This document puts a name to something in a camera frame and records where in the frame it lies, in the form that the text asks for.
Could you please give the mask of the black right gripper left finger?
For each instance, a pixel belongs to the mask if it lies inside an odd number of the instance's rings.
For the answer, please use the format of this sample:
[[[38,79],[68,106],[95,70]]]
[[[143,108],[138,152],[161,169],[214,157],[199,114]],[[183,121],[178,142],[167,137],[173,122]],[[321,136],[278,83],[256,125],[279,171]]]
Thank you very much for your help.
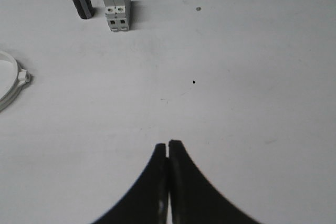
[[[94,223],[166,223],[169,203],[166,145],[155,145],[145,169],[127,193]]]

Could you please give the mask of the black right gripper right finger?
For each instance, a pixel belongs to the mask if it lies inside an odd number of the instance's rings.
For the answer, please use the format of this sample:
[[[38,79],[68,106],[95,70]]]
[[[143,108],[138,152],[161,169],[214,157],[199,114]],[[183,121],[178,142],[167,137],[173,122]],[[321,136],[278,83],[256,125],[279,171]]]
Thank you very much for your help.
[[[182,141],[169,142],[173,223],[257,223],[227,200],[202,174]]]

